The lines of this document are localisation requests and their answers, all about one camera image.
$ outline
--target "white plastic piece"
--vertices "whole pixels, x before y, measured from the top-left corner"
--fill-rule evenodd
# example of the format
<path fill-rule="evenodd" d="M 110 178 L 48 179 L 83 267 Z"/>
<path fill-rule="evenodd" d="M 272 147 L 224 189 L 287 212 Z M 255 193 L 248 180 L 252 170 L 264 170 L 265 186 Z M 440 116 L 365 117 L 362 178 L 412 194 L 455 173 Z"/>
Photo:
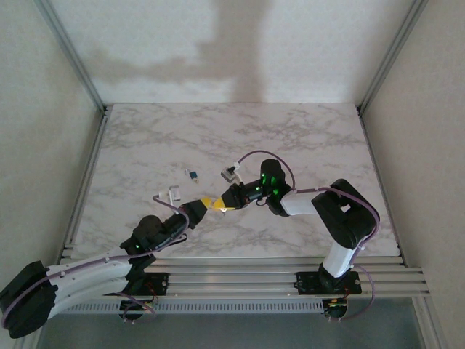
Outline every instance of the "white plastic piece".
<path fill-rule="evenodd" d="M 233 182 L 236 182 L 237 184 L 240 185 L 242 183 L 242 177 L 237 171 L 234 172 L 234 175 L 235 175 L 235 179 L 233 180 Z"/>
<path fill-rule="evenodd" d="M 127 255 L 126 251 L 117 248 L 97 257 L 80 260 L 78 262 L 67 265 L 53 265 L 49 267 L 50 270 L 47 272 L 48 276 L 60 272 L 59 278 L 53 278 L 50 280 L 50 284 L 56 285 L 58 287 L 58 290 L 55 292 L 55 304 L 68 297 L 68 295 L 71 295 L 72 297 L 73 294 L 85 292 L 87 289 L 92 288 L 96 284 L 100 284 L 112 278 L 126 276 L 132 267 L 129 261 L 110 260 L 110 257 L 112 256 L 124 255 Z M 83 265 L 84 263 L 88 263 L 93 260 L 103 261 L 88 268 L 66 273 L 67 270 L 70 270 L 73 267 Z M 124 286 L 120 289 L 114 289 L 113 292 L 119 292 L 123 288 Z"/>
<path fill-rule="evenodd" d="M 312 204 L 312 199 L 318 193 L 297 194 L 296 191 L 290 191 L 281 199 L 281 205 L 284 211 L 290 216 L 296 214 L 317 214 L 317 210 Z"/>
<path fill-rule="evenodd" d="M 175 201 L 181 200 L 181 192 L 179 191 L 178 185 L 172 185 L 168 188 L 169 192 L 169 203 L 172 205 Z"/>
<path fill-rule="evenodd" d="M 328 256 L 323 261 L 323 267 L 334 278 L 338 278 L 350 268 L 350 260 L 355 253 L 355 249 L 346 249 L 333 241 Z"/>
<path fill-rule="evenodd" d="M 67 294 L 66 297 L 63 297 L 61 300 L 55 300 L 55 305 L 50 311 L 49 318 L 53 318 L 58 313 L 61 313 L 73 305 L 92 300 L 103 294 L 119 292 L 126 287 L 127 283 L 128 281 L 125 278 L 114 278 L 82 289 L 80 292 Z"/>
<path fill-rule="evenodd" d="M 118 314 L 121 300 L 90 300 L 65 310 L 67 314 Z M 165 299 L 152 304 L 157 314 L 276 314 L 276 313 L 322 313 L 323 301 L 319 298 L 300 299 Z M 132 314 L 146 310 L 131 310 Z"/>
<path fill-rule="evenodd" d="M 158 192 L 158 195 L 155 195 L 154 198 L 158 200 L 166 201 L 169 199 L 169 192 L 167 190 Z"/>

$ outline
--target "marble surface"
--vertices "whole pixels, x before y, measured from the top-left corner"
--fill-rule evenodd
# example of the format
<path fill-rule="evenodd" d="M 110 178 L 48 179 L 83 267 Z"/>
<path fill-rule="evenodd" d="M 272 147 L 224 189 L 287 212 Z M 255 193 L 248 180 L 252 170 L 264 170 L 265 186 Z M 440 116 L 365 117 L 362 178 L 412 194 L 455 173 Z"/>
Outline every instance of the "marble surface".
<path fill-rule="evenodd" d="M 147 214 L 169 217 L 171 211 L 151 198 L 170 185 L 179 185 L 180 203 L 220 196 L 229 185 L 222 168 L 254 149 L 281 156 L 298 189 L 349 180 L 381 215 L 378 236 L 360 255 L 399 255 L 354 105 L 172 103 L 114 105 L 72 257 L 119 245 Z M 255 154 L 243 162 L 244 182 L 257 178 L 268 157 Z M 186 169 L 198 173 L 198 184 Z M 158 255 L 317 257 L 326 255 L 331 242 L 317 215 L 276 217 L 267 207 L 251 205 L 207 212 L 185 243 Z"/>

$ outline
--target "metal bar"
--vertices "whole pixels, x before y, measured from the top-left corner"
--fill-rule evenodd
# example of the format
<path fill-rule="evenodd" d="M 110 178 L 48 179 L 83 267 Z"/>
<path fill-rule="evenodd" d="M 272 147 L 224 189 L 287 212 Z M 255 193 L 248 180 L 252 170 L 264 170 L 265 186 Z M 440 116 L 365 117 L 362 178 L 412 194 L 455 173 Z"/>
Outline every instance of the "metal bar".
<path fill-rule="evenodd" d="M 371 102 L 373 102 L 376 93 L 378 93 L 379 89 L 381 88 L 381 85 L 383 84 L 387 74 L 389 73 L 389 70 L 391 69 L 397 56 L 399 55 L 400 50 L 407 41 L 407 38 L 413 30 L 413 27 L 419 20 L 420 15 L 423 12 L 423 9 L 427 3 L 428 0 L 413 0 L 412 5 L 408 10 L 408 13 L 405 16 L 402 25 L 397 31 L 394 40 L 390 44 L 389 49 L 387 50 L 383 60 L 381 61 L 381 65 L 379 66 L 373 80 L 371 81 L 370 86 L 362 99 L 362 102 L 358 106 L 358 112 L 360 114 L 360 117 L 363 117 L 363 114 L 368 110 L 368 107 L 370 106 Z"/>
<path fill-rule="evenodd" d="M 66 30 L 63 27 L 63 24 L 61 23 L 52 3 L 49 0 L 34 0 L 34 2 L 36 3 L 37 8 L 44 17 L 51 31 L 55 35 L 58 44 L 60 45 L 67 59 L 69 60 L 79 80 L 81 80 L 82 84 L 84 85 L 84 88 L 89 93 L 89 96 L 92 98 L 98 110 L 101 113 L 103 113 L 105 111 L 105 105 L 102 101 L 102 98 L 100 98 L 99 93 L 95 88 L 95 85 L 92 83 L 92 80 L 90 79 L 89 74 L 87 73 L 87 70 L 84 67 L 84 64 L 79 58 L 78 53 L 76 52 L 76 49 L 73 46 L 73 43 L 71 42 L 68 34 L 66 33 Z"/>
<path fill-rule="evenodd" d="M 371 291 L 368 281 L 360 282 L 364 292 Z M 424 282 L 376 282 L 376 291 L 428 292 L 428 286 Z M 286 293 L 297 294 L 293 283 L 281 284 L 176 284 L 169 283 L 169 294 L 224 294 L 224 293 Z"/>
<path fill-rule="evenodd" d="M 92 175 L 94 174 L 95 164 L 97 163 L 98 155 L 100 152 L 102 138 L 105 133 L 105 128 L 108 123 L 109 115 L 111 114 L 111 109 L 112 108 L 109 108 L 107 111 L 105 111 L 100 120 L 97 134 L 95 135 L 95 139 L 92 144 L 90 157 L 87 161 L 86 169 L 84 170 L 84 175 L 82 177 L 81 184 L 79 185 L 79 192 L 73 207 L 73 212 L 71 213 L 70 221 L 66 229 L 65 240 L 63 241 L 63 247 L 60 253 L 60 257 L 57 261 L 58 264 L 62 262 L 63 257 L 70 257 L 70 252 L 72 250 L 64 250 L 64 248 L 65 246 L 70 246 L 71 241 L 74 239 L 74 236 L 77 233 L 79 221 L 81 220 L 82 211 L 86 202 L 87 193 L 89 192 L 89 186 L 92 181 Z"/>
<path fill-rule="evenodd" d="M 157 266 L 202 266 L 202 265 L 319 265 L 323 257 L 197 257 L 197 258 L 158 258 L 153 265 Z M 358 257 L 356 264 L 403 264 L 402 257 Z"/>
<path fill-rule="evenodd" d="M 432 300 L 425 297 L 413 297 L 413 307 L 415 309 L 418 326 L 423 337 L 426 349 L 447 349 L 448 344 L 442 333 L 442 327 L 432 308 Z"/>
<path fill-rule="evenodd" d="M 368 277 L 359 274 L 361 281 L 368 281 Z M 424 282 L 423 273 L 372 273 L 371 278 L 375 282 Z M 296 275 L 292 273 L 279 274 L 216 274 L 216 275 L 179 275 L 173 274 L 169 277 L 169 284 L 277 284 L 293 283 Z"/>
<path fill-rule="evenodd" d="M 123 313 L 119 300 L 98 300 L 75 305 L 68 314 L 114 314 Z M 306 298 L 299 300 L 181 300 L 163 298 L 153 305 L 157 314 L 244 314 L 244 313 L 322 313 L 323 302 Z M 131 311 L 131 314 L 144 311 Z"/>
<path fill-rule="evenodd" d="M 406 291 L 379 291 L 376 290 L 376 298 L 406 298 L 406 297 L 428 297 L 428 291 L 415 291 L 415 290 L 406 290 Z M 316 294 L 316 295 L 301 295 L 299 296 L 295 293 L 272 293 L 272 292 L 249 292 L 249 293 L 221 293 L 221 294 L 196 294 L 196 293 L 184 293 L 184 294 L 174 294 L 168 292 L 166 296 L 163 296 L 163 299 L 185 299 L 185 300 L 298 300 L 301 298 L 316 298 L 316 299 L 328 299 L 328 298 L 338 298 L 341 297 L 340 294 Z M 371 298 L 371 291 L 364 291 L 362 294 L 351 294 L 351 298 Z"/>
<path fill-rule="evenodd" d="M 367 265 L 365 268 L 369 273 L 372 272 L 385 272 L 385 273 L 420 273 L 421 268 L 404 268 L 395 267 L 392 265 Z M 203 267 L 190 267 L 186 266 L 173 266 L 173 267 L 159 267 L 151 265 L 145 269 L 147 273 L 170 273 L 170 274 L 261 274 L 261 273 L 298 273 L 299 271 L 318 271 L 317 265 L 222 265 L 222 266 L 208 266 Z"/>

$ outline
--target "robotic arm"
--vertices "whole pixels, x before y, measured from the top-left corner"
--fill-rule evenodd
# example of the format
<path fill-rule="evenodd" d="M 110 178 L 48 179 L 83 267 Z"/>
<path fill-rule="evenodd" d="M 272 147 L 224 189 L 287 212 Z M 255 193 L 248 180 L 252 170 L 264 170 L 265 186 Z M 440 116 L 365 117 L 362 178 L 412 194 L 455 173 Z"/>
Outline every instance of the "robotic arm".
<path fill-rule="evenodd" d="M 238 178 L 236 170 L 225 169 L 222 176 L 233 182 Z M 279 161 L 268 159 L 262 162 L 258 180 L 232 184 L 212 208 L 224 212 L 242 209 L 255 201 L 257 206 L 266 204 L 273 214 L 282 217 L 320 215 L 334 242 L 318 278 L 326 294 L 335 294 L 350 272 L 357 248 L 379 224 L 379 216 L 373 215 L 376 211 L 346 180 L 338 180 L 325 189 L 310 193 L 292 190 Z M 183 204 L 178 213 L 164 222 L 156 216 L 146 216 L 119 248 L 98 257 L 48 268 L 40 261 L 27 265 L 0 292 L 4 314 L 1 325 L 9 330 L 11 338 L 19 338 L 80 302 L 102 294 L 136 294 L 146 281 L 144 269 L 155 261 L 153 253 L 178 243 L 184 231 L 194 229 L 209 208 L 210 200 L 202 198 Z"/>

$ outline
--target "purple cable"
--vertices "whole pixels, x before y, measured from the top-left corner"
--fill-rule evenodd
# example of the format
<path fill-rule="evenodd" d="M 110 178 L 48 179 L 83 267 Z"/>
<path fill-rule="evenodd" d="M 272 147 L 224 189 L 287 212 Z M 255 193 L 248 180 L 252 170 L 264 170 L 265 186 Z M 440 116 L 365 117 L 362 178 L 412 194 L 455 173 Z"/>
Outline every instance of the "purple cable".
<path fill-rule="evenodd" d="M 130 296 L 129 294 L 124 294 L 123 292 L 116 292 L 115 294 L 118 294 L 118 295 L 120 295 L 120 296 L 126 297 L 127 299 L 129 299 L 129 300 L 132 301 L 132 303 L 131 303 L 130 305 L 128 305 L 128 306 L 126 307 L 126 309 L 124 309 L 123 320 L 126 320 L 126 314 L 127 314 L 128 310 L 129 310 L 130 308 L 132 308 L 134 305 L 140 305 L 140 306 L 142 307 L 142 309 L 146 309 L 146 308 L 147 308 L 147 309 L 152 313 L 153 316 L 156 315 L 156 314 L 155 314 L 155 311 L 153 310 L 153 308 L 152 308 L 152 307 L 149 307 L 149 306 L 148 306 L 147 304 L 145 304 L 143 301 L 138 300 L 138 299 L 134 298 L 133 296 Z"/>
<path fill-rule="evenodd" d="M 296 189 L 296 178 L 294 177 L 294 173 L 292 173 L 291 168 L 289 167 L 289 165 L 287 165 L 287 163 L 286 163 L 282 158 L 280 158 L 280 157 L 277 156 L 276 154 L 272 153 L 271 151 L 264 151 L 264 150 L 261 150 L 261 149 L 257 149 L 256 151 L 250 151 L 250 152 L 248 152 L 246 155 L 244 155 L 242 158 L 240 158 L 240 159 L 238 160 L 238 163 L 240 164 L 242 161 L 244 161 L 245 158 L 247 158 L 247 157 L 249 157 L 250 155 L 255 154 L 255 153 L 265 153 L 265 154 L 274 156 L 277 160 L 281 161 L 281 163 L 286 167 L 286 169 L 288 169 L 289 174 L 291 175 L 291 179 L 292 179 L 292 190 L 295 190 L 295 189 Z"/>
<path fill-rule="evenodd" d="M 170 204 L 167 204 L 166 202 L 162 202 L 158 199 L 156 199 L 155 197 L 153 197 L 153 200 L 159 204 L 162 204 L 170 209 L 173 209 L 174 211 L 178 212 L 179 214 L 182 214 L 185 219 L 186 219 L 186 226 L 184 227 L 184 229 L 181 231 L 181 233 L 178 234 L 178 236 L 176 238 L 178 238 L 179 236 L 181 236 L 186 230 L 187 228 L 189 227 L 189 216 L 187 216 L 187 214 L 185 214 L 183 211 L 181 211 L 180 209 L 178 209 L 177 207 L 175 206 L 172 206 Z M 88 267 L 91 267 L 91 266 L 94 266 L 94 265 L 97 265 L 97 264 L 100 264 L 100 263 L 108 263 L 112 260 L 130 260 L 132 258 L 140 258 L 140 257 L 145 257 L 145 256 L 148 256 L 150 254 L 153 254 L 154 252 L 159 252 L 161 251 L 163 248 L 167 247 L 170 245 L 170 243 L 174 242 L 176 240 L 176 238 L 172 238 L 168 244 L 165 244 L 164 242 L 162 243 L 162 245 L 158 245 L 155 249 L 153 249 L 152 251 L 148 251 L 148 252 L 144 252 L 144 253 L 141 253 L 141 254 L 132 254 L 132 255 L 124 255 L 124 256 L 112 256 L 112 257 L 103 257 L 103 258 L 100 258 L 98 260 L 92 260 L 90 262 L 86 262 L 84 264 L 81 264 L 81 265 L 77 265 L 76 267 L 72 267 L 66 271 L 60 271 L 60 272 L 57 272 L 55 274 L 52 274 L 50 276 L 45 276 L 44 278 L 41 278 L 40 280 L 38 280 L 37 282 L 35 282 L 34 284 L 30 285 L 23 293 L 21 293 L 17 298 L 15 298 L 15 300 L 13 300 L 13 302 L 11 302 L 11 304 L 7 307 L 7 309 L 5 309 L 4 313 L 3 313 L 3 316 L 1 317 L 1 327 L 3 327 L 4 329 L 6 329 L 6 325 L 7 325 L 7 318 L 8 318 L 8 315 L 12 312 L 12 310 L 14 309 L 14 307 L 16 306 L 16 304 L 18 304 L 24 297 L 26 297 L 29 293 L 31 293 L 36 287 L 42 285 L 44 282 L 46 281 L 49 281 L 49 280 L 52 280 L 53 278 L 57 278 L 58 276 L 61 276 L 62 273 L 65 273 L 65 274 L 71 274 L 71 273 L 75 273 L 79 270 L 82 270 L 84 268 L 88 268 Z"/>
<path fill-rule="evenodd" d="M 346 317 L 343 317 L 343 318 L 330 318 L 330 321 L 332 321 L 332 322 L 340 322 L 340 321 L 352 320 L 353 318 L 357 318 L 360 315 L 362 315 L 364 312 L 366 312 L 368 309 L 370 309 L 371 306 L 373 305 L 373 303 L 375 302 L 375 294 L 376 294 L 375 283 L 374 283 L 373 279 L 371 278 L 370 273 L 364 267 L 362 267 L 360 265 L 356 265 L 355 268 L 359 268 L 366 275 L 368 280 L 370 281 L 370 285 L 371 285 L 371 299 L 370 299 L 370 302 L 367 304 L 366 307 L 364 307 L 358 313 L 355 313 L 355 314 L 352 314 L 350 316 L 346 316 Z"/>

